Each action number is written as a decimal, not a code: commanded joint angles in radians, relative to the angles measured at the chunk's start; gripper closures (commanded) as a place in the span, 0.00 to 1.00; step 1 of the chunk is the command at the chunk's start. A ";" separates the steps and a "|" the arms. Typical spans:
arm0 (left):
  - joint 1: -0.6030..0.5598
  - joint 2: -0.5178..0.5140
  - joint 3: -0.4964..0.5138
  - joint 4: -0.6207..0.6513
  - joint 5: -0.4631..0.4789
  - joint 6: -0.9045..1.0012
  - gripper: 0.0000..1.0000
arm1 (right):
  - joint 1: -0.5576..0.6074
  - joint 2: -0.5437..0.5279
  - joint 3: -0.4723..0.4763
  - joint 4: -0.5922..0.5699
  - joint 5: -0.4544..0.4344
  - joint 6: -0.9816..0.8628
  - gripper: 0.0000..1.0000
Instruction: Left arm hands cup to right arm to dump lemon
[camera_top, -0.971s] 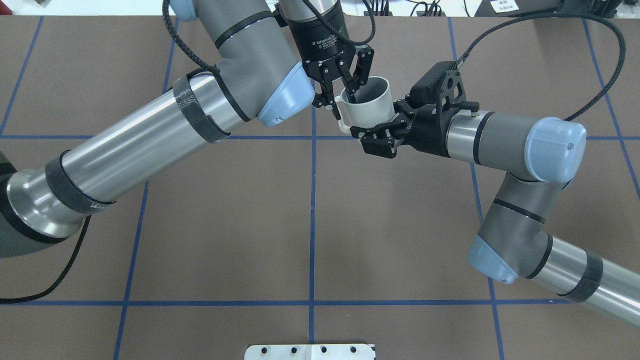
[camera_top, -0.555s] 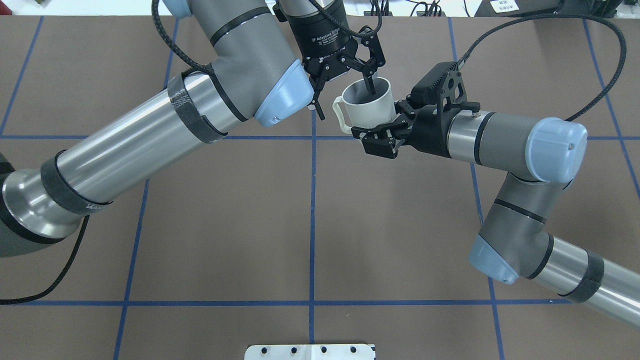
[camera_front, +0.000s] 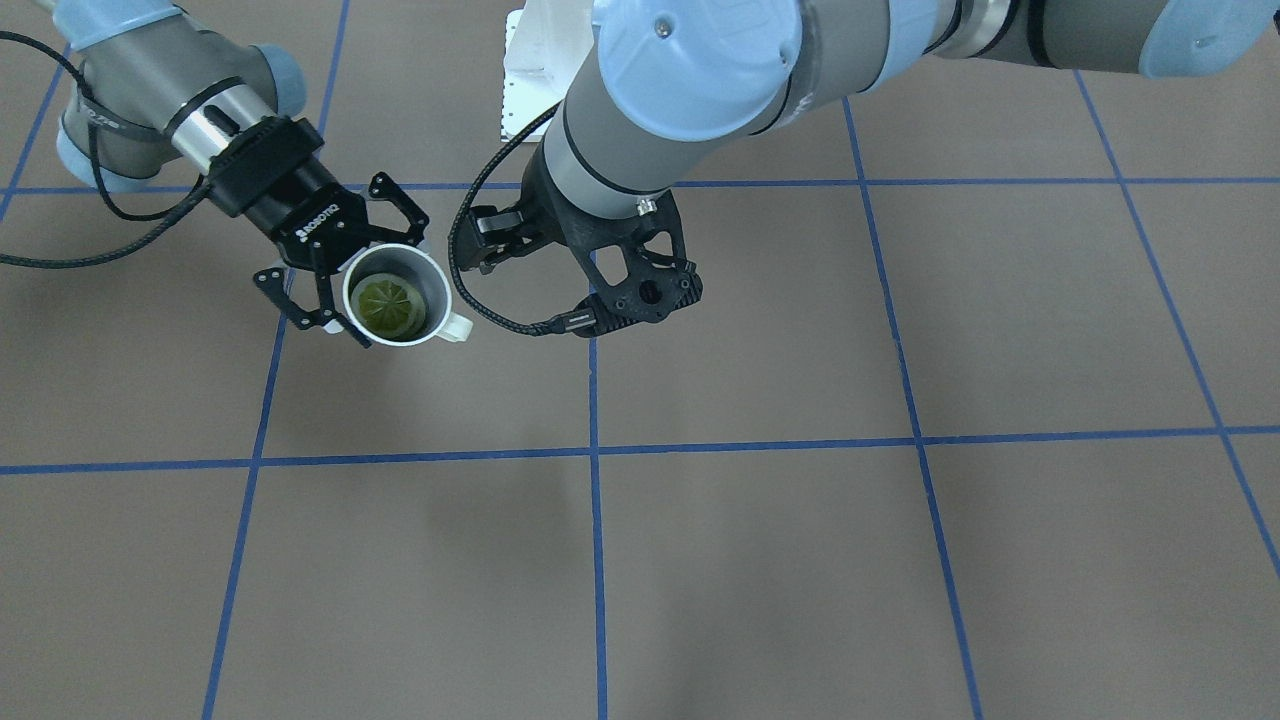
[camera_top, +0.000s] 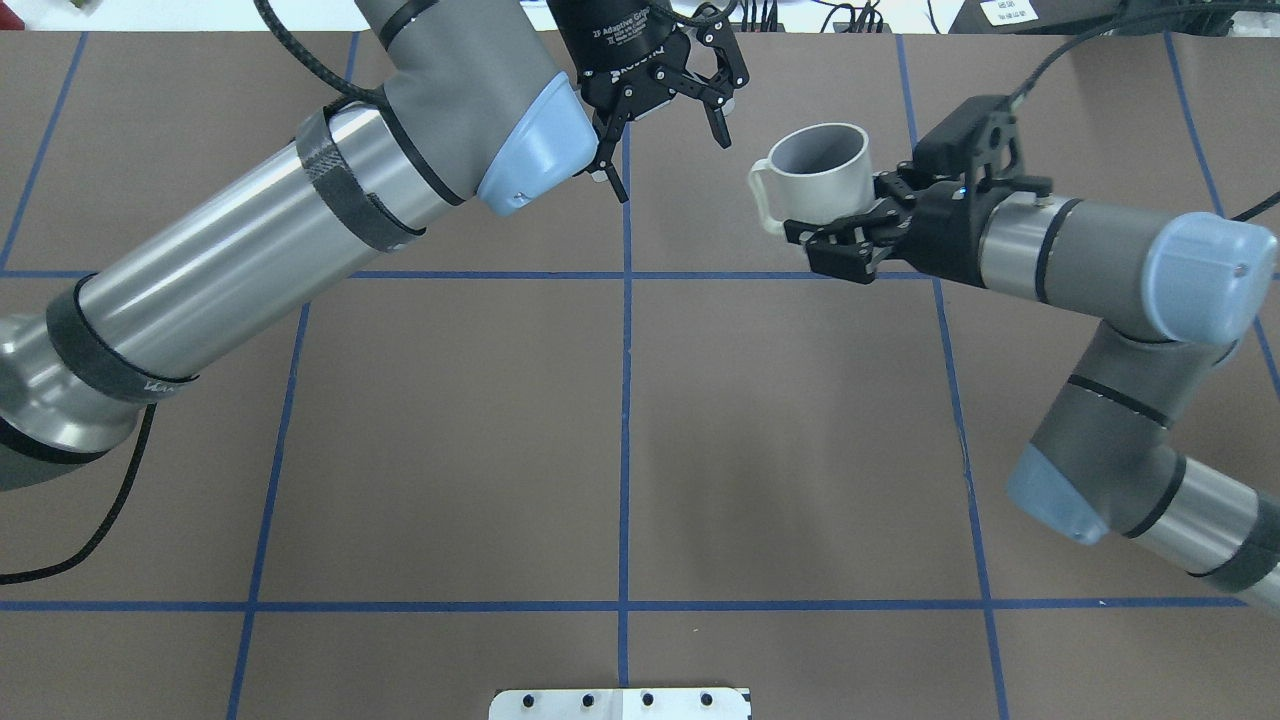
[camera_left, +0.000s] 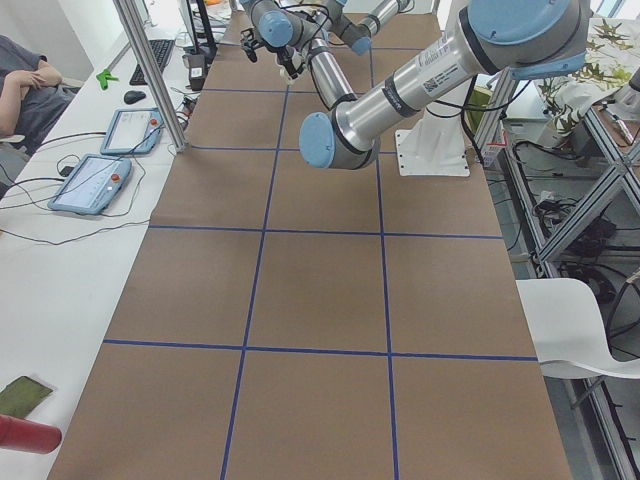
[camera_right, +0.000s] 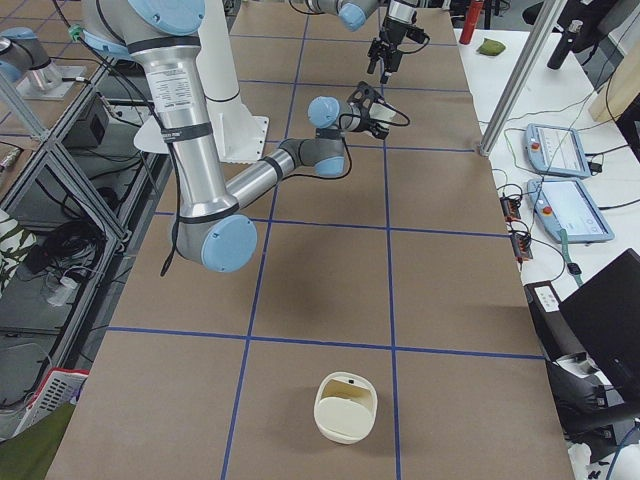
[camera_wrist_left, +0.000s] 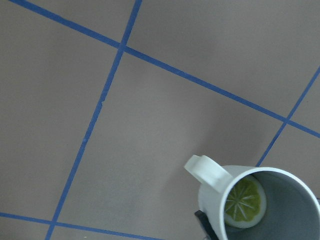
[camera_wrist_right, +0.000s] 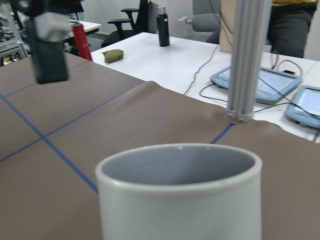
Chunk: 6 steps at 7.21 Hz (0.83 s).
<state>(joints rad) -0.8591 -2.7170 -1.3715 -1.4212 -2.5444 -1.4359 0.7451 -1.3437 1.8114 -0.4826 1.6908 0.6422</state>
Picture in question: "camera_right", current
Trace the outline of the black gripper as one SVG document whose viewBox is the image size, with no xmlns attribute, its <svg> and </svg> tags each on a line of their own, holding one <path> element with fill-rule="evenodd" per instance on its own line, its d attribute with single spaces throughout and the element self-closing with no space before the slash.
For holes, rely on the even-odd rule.
<svg viewBox="0 0 640 480">
<path fill-rule="evenodd" d="M 369 117 L 372 104 L 386 105 L 384 97 L 365 81 L 360 81 L 354 92 L 348 97 L 348 130 L 350 132 L 365 132 L 375 139 L 385 139 L 389 128 L 383 123 L 374 122 Z"/>
<path fill-rule="evenodd" d="M 421 45 L 420 48 L 412 51 L 400 49 L 402 41 L 408 38 Z M 372 75 L 375 72 L 377 63 L 382 62 L 380 83 L 387 84 L 392 73 L 398 71 L 402 57 L 419 52 L 429 42 L 429 36 L 422 29 L 408 30 L 381 30 L 378 38 L 375 38 L 368 50 L 369 65 L 367 73 Z"/>
</svg>

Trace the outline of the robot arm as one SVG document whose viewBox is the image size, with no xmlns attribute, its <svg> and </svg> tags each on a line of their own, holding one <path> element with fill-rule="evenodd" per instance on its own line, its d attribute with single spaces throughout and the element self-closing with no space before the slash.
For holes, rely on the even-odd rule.
<svg viewBox="0 0 640 480">
<path fill-rule="evenodd" d="M 351 32 L 359 30 L 381 5 L 385 5 L 382 26 L 367 53 L 367 73 L 373 74 L 381 64 L 381 84 L 386 84 L 399 70 L 404 56 L 420 52 L 430 42 L 425 30 L 416 25 L 417 10 L 426 8 L 428 1 L 307 0 L 289 1 L 288 4 L 297 13 L 307 16 L 334 15 Z"/>
<path fill-rule="evenodd" d="M 344 168 L 344 135 L 385 138 L 394 114 L 361 82 L 346 100 L 318 97 L 308 108 L 316 134 L 287 139 L 232 179 L 218 155 L 203 73 L 219 36 L 231 54 L 228 24 L 219 1 L 85 1 L 84 39 L 96 52 L 130 59 L 145 72 L 162 141 L 178 181 L 171 227 L 172 251 L 209 270 L 229 273 L 254 254 L 257 229 L 241 214 L 299 167 L 323 178 Z"/>
</svg>

